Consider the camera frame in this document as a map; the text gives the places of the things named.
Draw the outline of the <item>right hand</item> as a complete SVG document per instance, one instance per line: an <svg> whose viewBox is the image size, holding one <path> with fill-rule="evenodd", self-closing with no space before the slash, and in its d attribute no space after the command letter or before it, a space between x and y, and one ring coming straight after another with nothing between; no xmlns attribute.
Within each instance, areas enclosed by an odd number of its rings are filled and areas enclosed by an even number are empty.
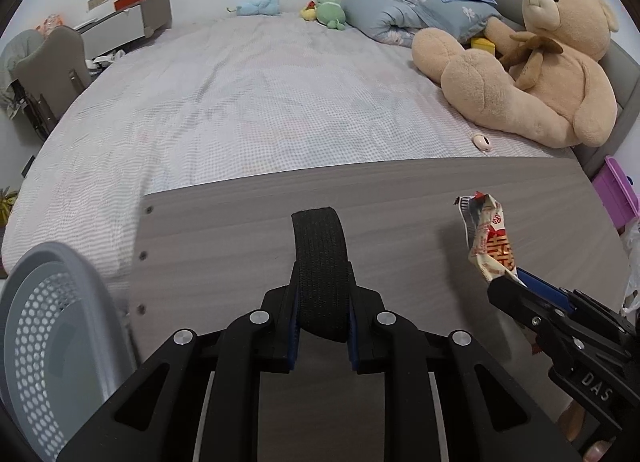
<svg viewBox="0 0 640 462"><path fill-rule="evenodd" d="M586 440L587 411L576 401L572 401L560 415L558 422L562 434L576 447L580 440ZM638 461L639 441L631 435L620 434L612 440L597 440L587 448L582 445L582 460L592 461Z"/></svg>

